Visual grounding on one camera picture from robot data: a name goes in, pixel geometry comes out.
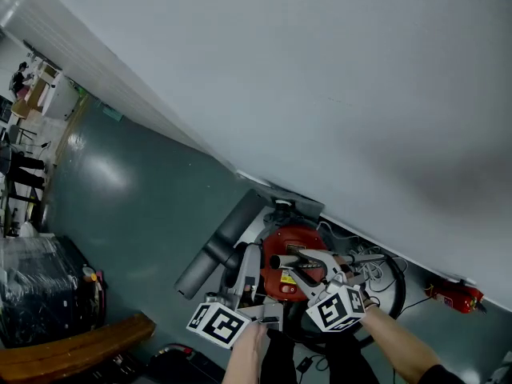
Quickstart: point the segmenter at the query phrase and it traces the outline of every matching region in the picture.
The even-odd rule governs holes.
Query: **red fire extinguisher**
[[[486,308],[482,304],[483,293],[464,282],[453,283],[439,279],[426,289],[426,295],[461,313],[471,313],[473,310],[486,313]]]

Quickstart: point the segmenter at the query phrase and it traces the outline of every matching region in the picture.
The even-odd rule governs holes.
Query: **warning label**
[[[284,269],[281,274],[281,283],[288,283],[291,285],[296,285],[294,278],[290,276],[290,272],[288,270]]]
[[[442,294],[437,293],[435,295],[435,299],[438,302],[446,304],[448,307],[453,307],[454,306],[454,301],[451,298],[448,298],[447,296],[443,296]]]

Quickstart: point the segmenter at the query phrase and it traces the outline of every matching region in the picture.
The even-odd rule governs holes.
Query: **concrete floor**
[[[105,271],[108,321],[135,311],[156,321],[156,334],[139,355],[181,342],[225,366],[229,351],[185,329],[202,293],[216,290],[219,272],[190,302],[174,292],[173,284],[246,189],[211,157],[125,118],[116,122],[91,102],[55,171],[45,226],[69,236],[93,266]],[[425,297],[427,277],[410,265],[407,305]],[[390,300],[393,288],[381,297]],[[487,316],[464,315],[428,301],[399,321],[430,344],[447,368],[469,383],[484,382],[512,348],[512,314],[486,305]],[[392,382],[392,369],[376,345],[363,353],[380,382]],[[296,363],[308,354],[297,346]],[[312,366],[302,382],[328,380],[328,371]]]

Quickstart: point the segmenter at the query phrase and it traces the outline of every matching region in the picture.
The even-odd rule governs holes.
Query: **plastic wrap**
[[[6,347],[77,333],[80,266],[56,238],[0,239],[0,336]]]

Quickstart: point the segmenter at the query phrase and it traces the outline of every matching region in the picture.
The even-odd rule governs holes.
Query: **red saw blade guard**
[[[265,268],[262,269],[261,275],[265,279],[267,295],[276,300],[289,300],[291,302],[301,302],[308,299],[294,283],[292,277],[287,275],[286,270],[271,269],[269,264],[270,258],[274,254],[293,254],[302,249],[327,250],[327,246],[316,229],[304,225],[280,227],[263,241]],[[317,282],[320,282],[324,277],[324,271],[321,268],[304,271]]]

